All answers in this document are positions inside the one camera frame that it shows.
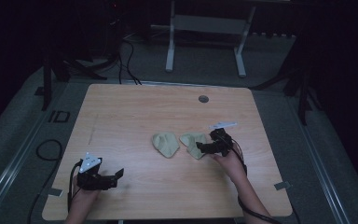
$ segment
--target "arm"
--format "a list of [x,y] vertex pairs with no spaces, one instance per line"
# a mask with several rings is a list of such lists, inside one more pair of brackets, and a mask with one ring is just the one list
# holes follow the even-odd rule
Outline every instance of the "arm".
[[65,220],[65,224],[81,224],[86,220],[92,205],[97,200],[100,190],[79,190],[76,184],[76,176],[74,177],[74,193],[72,199],[71,210]]
[[[221,157],[216,154],[212,154],[211,157],[222,166],[226,174],[234,183],[243,204],[247,208],[258,214],[261,214],[266,217],[271,217],[266,207],[261,203],[257,194],[255,193],[252,184],[249,182],[249,179],[246,176],[245,171],[243,170],[241,161],[237,158],[235,153],[230,151],[225,157]],[[246,212],[243,212],[243,217],[246,223],[267,223],[266,221],[257,217],[253,217]]]

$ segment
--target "gray carpet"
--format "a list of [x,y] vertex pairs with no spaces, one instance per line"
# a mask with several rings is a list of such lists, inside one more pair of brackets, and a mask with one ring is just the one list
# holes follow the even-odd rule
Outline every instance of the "gray carpet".
[[[267,39],[264,36],[250,36],[243,53],[248,76],[240,78],[237,76],[237,68],[230,48],[194,47],[185,42],[178,43],[174,70],[172,73],[166,73],[166,45],[153,41],[139,42],[136,36],[127,39],[134,46],[130,70],[143,83],[155,81],[232,87],[253,86],[275,76],[294,41],[284,37]],[[131,53],[130,45],[123,45],[121,52],[126,62]],[[45,221],[41,217],[46,201],[46,192],[42,190],[42,186],[55,162],[40,160],[35,151],[39,144],[48,139],[59,140],[65,148],[87,87],[90,83],[97,82],[88,77],[72,74],[73,78],[69,83],[53,83],[54,101],[46,112],[40,110],[42,98],[34,96],[36,88],[42,85],[41,71],[33,74],[0,118],[0,175],[18,150],[23,148],[29,150],[26,153],[25,163],[16,174],[3,201],[0,202],[0,223],[26,223],[34,198],[39,192],[41,196],[34,206],[31,215],[32,223],[57,223]],[[109,77],[104,81],[105,83],[118,83],[117,66],[101,71],[100,74]],[[282,178],[292,185],[287,190],[289,198],[298,212],[301,223],[336,223],[326,200],[324,188],[310,159],[305,137],[298,126],[297,117],[293,114],[297,98],[287,98],[282,95],[284,84],[285,81],[282,81],[264,91],[254,91],[254,95]],[[52,110],[70,112],[68,122],[48,122]],[[42,120],[41,126],[35,129],[34,125],[38,120]],[[308,111],[307,121],[309,122],[307,130],[337,188],[349,220],[351,223],[358,223],[358,177],[351,167],[345,150],[324,112],[315,108]],[[56,158],[60,152],[58,146],[53,143],[44,145],[40,150],[43,156],[49,158]],[[295,215],[278,217],[278,219],[282,223],[297,223]],[[185,223],[229,223],[229,221],[232,220],[185,220]],[[184,223],[184,221],[166,220],[147,223]]]

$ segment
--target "beige cloth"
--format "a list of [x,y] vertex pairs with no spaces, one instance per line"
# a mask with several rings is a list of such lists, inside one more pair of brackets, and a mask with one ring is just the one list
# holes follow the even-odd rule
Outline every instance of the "beige cloth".
[[204,133],[184,133],[180,136],[180,141],[187,146],[187,152],[195,159],[199,160],[204,155],[196,144],[196,142],[206,143]]
[[172,157],[179,148],[175,134],[170,132],[154,134],[152,142],[156,150],[166,158]]

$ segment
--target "dark background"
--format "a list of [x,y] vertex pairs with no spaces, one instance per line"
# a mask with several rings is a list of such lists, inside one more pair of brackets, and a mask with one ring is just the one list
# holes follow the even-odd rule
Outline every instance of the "dark background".
[[[74,2],[0,0],[0,115],[24,80],[42,66],[43,41],[51,37],[47,27],[54,28],[53,36],[62,46],[88,52],[89,40],[81,33]],[[178,10],[205,3],[177,2],[182,2]],[[218,1],[209,2],[205,15],[217,13],[225,17],[227,13],[223,12],[229,11],[229,16],[243,16],[235,9],[242,1],[226,7]],[[287,62],[291,66],[311,62],[311,86],[358,173],[358,1],[324,1],[322,7],[309,5],[317,1],[256,2],[252,32],[297,36],[296,48],[289,53]],[[170,1],[131,0],[122,6],[129,11],[129,23],[145,35],[144,28],[149,23],[169,24]]]

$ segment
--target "table top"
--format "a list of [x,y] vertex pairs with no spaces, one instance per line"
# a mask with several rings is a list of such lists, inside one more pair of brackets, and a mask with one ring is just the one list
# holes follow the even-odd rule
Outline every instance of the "table top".
[[[202,103],[205,95],[209,102]],[[194,159],[179,137],[205,133],[219,121],[236,140],[257,195],[273,216],[289,216],[291,205],[251,91],[244,88],[93,84],[84,99],[48,196],[43,218],[67,216],[70,173],[87,152],[102,157],[100,175],[124,168],[116,188],[103,190],[89,219],[241,217],[237,191],[221,167],[205,155]],[[155,133],[173,132],[180,148],[165,158],[152,145]]]

